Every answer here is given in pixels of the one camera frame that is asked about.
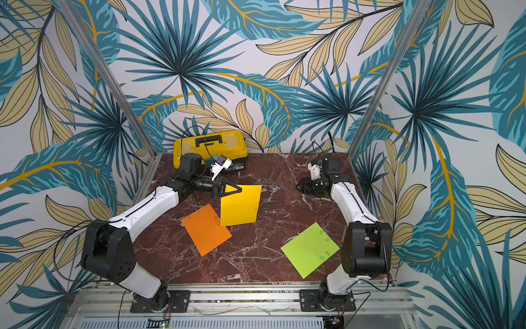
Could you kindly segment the yellow paper sheet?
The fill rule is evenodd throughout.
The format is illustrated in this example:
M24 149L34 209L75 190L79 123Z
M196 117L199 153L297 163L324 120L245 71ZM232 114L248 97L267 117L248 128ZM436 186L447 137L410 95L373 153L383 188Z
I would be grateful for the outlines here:
M221 226L256 222L262 186L240 185L240 188L240 193L221 198Z

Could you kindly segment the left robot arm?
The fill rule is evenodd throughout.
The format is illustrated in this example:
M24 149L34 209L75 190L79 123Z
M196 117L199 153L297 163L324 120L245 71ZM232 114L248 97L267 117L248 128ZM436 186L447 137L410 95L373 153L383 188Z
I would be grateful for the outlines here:
M231 164L226 156L219 156L208 169L199 154L181 156L176 174L145 199L107 222L87 225L81 267L131 291L134 300L148 311L168 311L173 298L167 284L137 263L133 243L155 220L195 191L226 197L230 195L227 186L232 186L231 194L242 192L241 187L220 175Z

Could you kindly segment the orange paper sheet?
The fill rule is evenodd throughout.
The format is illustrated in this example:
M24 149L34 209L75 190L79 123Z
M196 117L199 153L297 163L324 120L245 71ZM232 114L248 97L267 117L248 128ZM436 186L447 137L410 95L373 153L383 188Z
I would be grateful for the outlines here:
M210 204L182 219L182 224L201 257L232 237L230 231L220 225L220 221Z

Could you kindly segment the yellow black toolbox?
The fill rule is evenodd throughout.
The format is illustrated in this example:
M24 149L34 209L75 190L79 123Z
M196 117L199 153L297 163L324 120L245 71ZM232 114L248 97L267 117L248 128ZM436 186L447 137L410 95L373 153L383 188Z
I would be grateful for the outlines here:
M245 139L238 130L176 140L173 152L173 165L176 169L181 164L181 156L188 153L201 155L208 164L214 157L225 156L232 161L227 171L245 169L248 157Z

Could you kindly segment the aluminium front frame rail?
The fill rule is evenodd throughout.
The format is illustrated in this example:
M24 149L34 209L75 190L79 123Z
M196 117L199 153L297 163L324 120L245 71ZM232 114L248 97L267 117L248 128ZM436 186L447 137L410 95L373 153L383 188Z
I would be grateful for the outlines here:
M83 289L61 328L422 328L405 287L358 285L343 306L315 306L318 282L171 285L169 313L139 313L130 294Z

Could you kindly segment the left aluminium corner post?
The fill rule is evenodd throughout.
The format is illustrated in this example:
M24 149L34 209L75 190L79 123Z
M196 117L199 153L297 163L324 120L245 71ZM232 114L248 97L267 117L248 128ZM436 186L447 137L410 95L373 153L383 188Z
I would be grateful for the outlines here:
M117 79L112 74L103 54L98 48L96 42L88 31L88 27L82 21L79 12L74 8L72 1L57 0L56 5L61 13L63 13L66 22L72 29L73 33L78 37L80 45L85 49L88 57L92 60L94 67L99 72L101 79L105 82L105 85L109 89L109 92L114 96L117 104L121 107L123 113L130 122L130 126L133 127L137 133L138 139L142 146L146 149L148 154L152 157L157 156L155 147L152 145L149 137L142 129L138 117L135 115L129 101L127 100L124 92L118 84Z

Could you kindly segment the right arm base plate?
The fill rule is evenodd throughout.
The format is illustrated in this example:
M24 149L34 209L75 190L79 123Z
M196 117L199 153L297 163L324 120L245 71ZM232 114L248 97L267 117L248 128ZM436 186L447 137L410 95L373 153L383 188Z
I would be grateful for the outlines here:
M336 296L324 293L320 289L302 289L299 291L302 312L355 311L356 303L352 294Z

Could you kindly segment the right aluminium corner post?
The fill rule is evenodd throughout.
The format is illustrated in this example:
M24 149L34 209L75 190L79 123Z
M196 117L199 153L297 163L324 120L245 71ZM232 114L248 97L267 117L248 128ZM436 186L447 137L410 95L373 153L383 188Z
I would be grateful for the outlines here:
M393 76L396 74L396 71L407 52L410 44L412 43L412 37L416 34L419 24L422 22L423 17L425 16L426 10L429 8L431 1L418 1L415 4L414 10L412 11L411 16L408 19L407 24L401 32L401 40L398 45L394 48L390 61L388 62L386 69L382 75L381 80L375 90L374 95L371 98L371 101L368 105L368 108L365 114L362 116L362 120L358 130L356 131L352 144L347 152L349 160L352 160L353 157L357 154L358 148L360 146L361 140L367 134L367 130L371 121L373 120L375 111L378 109L378 106L381 103L381 99L386 92L388 84Z

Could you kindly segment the aluminium corner post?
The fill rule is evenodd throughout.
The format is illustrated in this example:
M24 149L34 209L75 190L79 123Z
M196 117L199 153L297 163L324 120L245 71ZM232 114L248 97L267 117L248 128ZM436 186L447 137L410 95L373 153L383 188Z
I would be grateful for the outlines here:
M138 117L135 115L129 101L127 100L124 92L118 84L117 79L112 74L103 54L98 48L96 42L88 31L88 27L82 21L79 12L74 8L72 1L57 0L56 5L61 13L63 13L66 22L72 29L73 33L78 37L80 45L85 49L88 57L92 60L94 67L99 72L101 79L105 82L105 85L109 89L109 92L114 96L117 104L121 107L123 113L130 122L130 126L133 127L137 133L138 139L142 146L146 149L148 154L152 157L157 156L155 147L152 145L149 137L142 129Z
M357 154L358 148L360 146L361 140L367 134L367 130L371 121L373 120L375 111L378 109L378 106L381 103L381 99L386 92L388 84L393 76L396 74L396 71L407 52L410 44L412 43L412 37L416 34L419 24L422 22L423 17L425 16L426 10L429 8L431 1L418 1L415 4L414 10L412 11L411 16L408 19L407 24L401 32L401 40L398 45L394 48L390 61L388 62L386 69L382 75L381 80L375 90L374 95L371 98L371 101L368 105L368 108L365 114L362 116L362 120L358 130L356 131L352 144L347 152L349 160L352 160L353 157Z

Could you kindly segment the lime green paper sheet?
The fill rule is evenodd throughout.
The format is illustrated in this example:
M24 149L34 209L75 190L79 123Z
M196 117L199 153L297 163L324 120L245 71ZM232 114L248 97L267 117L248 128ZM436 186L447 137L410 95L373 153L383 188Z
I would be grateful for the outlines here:
M318 223L313 223L282 246L281 250L305 279L337 253L339 247Z

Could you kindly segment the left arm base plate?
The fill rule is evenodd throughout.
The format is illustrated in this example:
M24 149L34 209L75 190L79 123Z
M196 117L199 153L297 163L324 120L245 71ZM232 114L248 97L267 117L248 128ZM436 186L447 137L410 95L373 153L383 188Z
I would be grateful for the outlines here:
M185 313L190 302L190 291L166 290L145 298L134 293L131 313Z

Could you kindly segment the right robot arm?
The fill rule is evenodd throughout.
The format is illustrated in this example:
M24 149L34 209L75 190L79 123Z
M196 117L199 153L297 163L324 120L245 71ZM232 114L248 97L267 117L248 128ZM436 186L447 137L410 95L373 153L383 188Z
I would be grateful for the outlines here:
M347 229L341 248L341 265L326 276L319 290L301 290L303 312L354 310L352 289L367 284L381 291L371 279L390 273L393 229L366 207L340 161L329 157L308 163L310 175L296 189L312 197L329 196L340 209Z

